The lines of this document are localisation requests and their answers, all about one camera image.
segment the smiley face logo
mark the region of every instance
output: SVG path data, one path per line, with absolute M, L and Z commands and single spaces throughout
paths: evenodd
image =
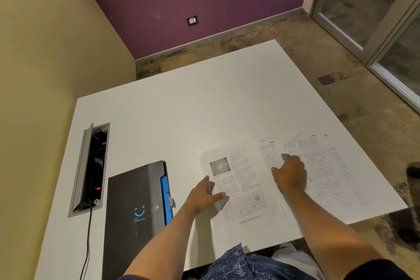
M 135 214 L 137 217 L 141 217 L 141 216 L 143 216 L 143 214 L 144 214 L 144 206 L 143 206 L 143 212 L 142 212 L 141 214 L 137 214 L 137 213 L 136 213 L 136 210 L 137 210 L 137 208 L 134 208 L 134 214 Z

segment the forearm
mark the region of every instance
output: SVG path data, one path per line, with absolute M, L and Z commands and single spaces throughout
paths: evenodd
M 143 248 L 126 275 L 150 280 L 181 279 L 195 213 L 182 206 L 172 221 Z
M 349 226 L 313 201 L 304 191 L 283 190 L 305 240 L 325 277 L 341 280 L 359 265 L 382 256 Z

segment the blue tab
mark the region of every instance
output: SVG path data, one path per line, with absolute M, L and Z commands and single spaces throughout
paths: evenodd
M 172 208 L 169 204 L 169 183 L 166 175 L 160 178 L 160 187 L 162 188 L 162 201 L 163 201 L 163 215 L 165 217 L 165 226 L 172 220 Z

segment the baseboard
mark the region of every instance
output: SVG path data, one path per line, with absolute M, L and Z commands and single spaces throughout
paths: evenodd
M 167 54 L 167 53 L 170 53 L 170 52 L 176 51 L 176 50 L 178 50 L 178 49 L 185 48 L 185 47 L 187 47 L 187 46 L 189 46 L 189 45 L 191 45 L 191 44 L 196 43 L 197 41 L 204 41 L 204 40 L 206 40 L 206 39 L 210 39 L 210 38 L 216 37 L 216 36 L 218 36 L 218 35 L 222 35 L 223 33 L 232 32 L 232 31 L 235 31 L 235 30 L 238 30 L 238 29 L 241 29 L 241 28 L 244 28 L 244 27 L 247 27 L 247 26 L 253 25 L 253 24 L 255 24 L 255 23 L 263 23 L 263 22 L 265 22 L 265 21 L 272 20 L 272 19 L 276 19 L 276 18 L 279 18 L 279 19 L 280 19 L 280 18 L 283 18 L 283 17 L 290 16 L 291 14 L 298 13 L 298 12 L 302 12 L 302 11 L 304 11 L 304 10 L 303 10 L 303 8 L 302 8 L 302 7 L 299 7 L 299 8 L 292 9 L 292 10 L 289 10 L 289 11 L 286 11 L 286 12 L 282 12 L 281 14 L 276 14 L 276 15 L 271 16 L 271 17 L 268 17 L 268 18 L 264 18 L 264 19 L 261 19 L 261 20 L 254 21 L 253 23 L 248 23 L 248 24 L 245 24 L 245 25 L 240 26 L 240 27 L 237 27 L 237 28 L 233 28 L 233 29 L 226 30 L 226 31 L 223 31 L 223 32 L 220 32 L 220 33 L 216 33 L 215 35 L 210 35 L 210 36 L 208 36 L 208 37 L 204 37 L 204 38 L 202 38 L 202 39 L 198 39 L 198 40 L 195 40 L 195 41 L 189 42 L 189 43 L 187 43 L 187 44 L 182 44 L 182 45 L 179 45 L 179 46 L 174 47 L 174 48 L 171 48 L 171 49 L 167 49 L 167 50 L 164 50 L 164 51 L 157 52 L 157 53 L 155 53 L 155 54 L 151 54 L 151 55 L 149 55 L 149 56 L 144 56 L 144 57 L 142 57 L 142 58 L 140 58 L 140 59 L 136 59 L 136 66 L 138 66 L 138 64 L 139 64 L 140 62 L 143 62 L 143 61 L 145 61 L 145 60 L 148 60 L 148 59 L 150 59 L 150 58 L 152 58 L 152 57 L 155 57 L 155 56 L 158 56 L 158 55 Z

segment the white pants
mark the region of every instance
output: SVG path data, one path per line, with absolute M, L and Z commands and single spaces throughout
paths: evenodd
M 297 267 L 317 280 L 325 280 L 315 260 L 306 252 L 297 251 L 292 243 L 282 243 L 271 259 Z

